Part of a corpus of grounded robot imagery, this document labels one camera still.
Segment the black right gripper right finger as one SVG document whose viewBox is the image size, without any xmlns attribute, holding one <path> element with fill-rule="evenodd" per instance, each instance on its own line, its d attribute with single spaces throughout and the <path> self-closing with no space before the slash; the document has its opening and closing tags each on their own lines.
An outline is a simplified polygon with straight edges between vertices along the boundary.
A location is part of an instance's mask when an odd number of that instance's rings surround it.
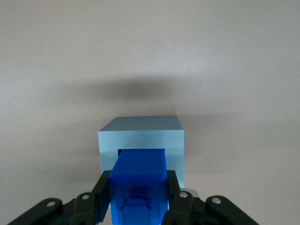
<svg viewBox="0 0 300 225">
<path fill-rule="evenodd" d="M 174 170 L 167 171 L 169 210 L 164 225 L 256 225 L 249 215 L 221 195 L 202 201 L 189 191 L 181 190 Z"/>
</svg>

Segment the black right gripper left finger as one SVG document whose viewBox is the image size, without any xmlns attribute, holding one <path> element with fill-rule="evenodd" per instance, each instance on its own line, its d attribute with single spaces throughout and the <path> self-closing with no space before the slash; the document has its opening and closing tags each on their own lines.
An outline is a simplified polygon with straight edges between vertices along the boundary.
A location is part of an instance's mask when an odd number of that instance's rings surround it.
<svg viewBox="0 0 300 225">
<path fill-rule="evenodd" d="M 104 221 L 110 200 L 108 177 L 104 171 L 90 192 L 63 204 L 47 198 L 11 221 L 10 225 L 97 225 Z"/>
</svg>

